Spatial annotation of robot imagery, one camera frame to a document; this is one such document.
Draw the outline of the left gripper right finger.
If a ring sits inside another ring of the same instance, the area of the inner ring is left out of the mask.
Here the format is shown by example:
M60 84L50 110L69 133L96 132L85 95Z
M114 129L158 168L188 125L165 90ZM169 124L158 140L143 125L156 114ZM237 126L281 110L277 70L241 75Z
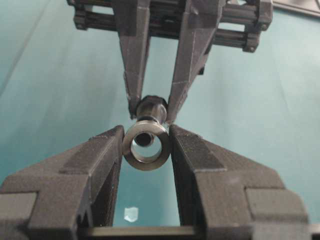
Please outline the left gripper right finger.
M177 125L169 128L180 223L206 240L308 240L301 198L272 168Z

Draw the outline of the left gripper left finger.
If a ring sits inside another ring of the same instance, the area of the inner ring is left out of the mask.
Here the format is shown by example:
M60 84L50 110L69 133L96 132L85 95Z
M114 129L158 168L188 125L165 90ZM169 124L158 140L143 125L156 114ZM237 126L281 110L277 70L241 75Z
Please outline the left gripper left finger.
M121 125L5 178L3 240L76 240L79 228L113 224L122 161Z

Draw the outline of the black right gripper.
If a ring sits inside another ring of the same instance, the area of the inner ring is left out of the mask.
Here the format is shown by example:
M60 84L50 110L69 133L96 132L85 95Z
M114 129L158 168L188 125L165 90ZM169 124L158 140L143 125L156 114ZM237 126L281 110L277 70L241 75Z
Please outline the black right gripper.
M67 4L74 7L73 21L78 30L117 30L131 119L137 117L142 98L150 36L179 39L167 123L175 121L189 88L206 64L211 45L254 52L260 33L268 29L273 17L270 0L247 0L244 4L228 0L224 6L222 0L115 0L114 15L92 9L111 9L110 0L69 0ZM221 29L219 22L244 29Z

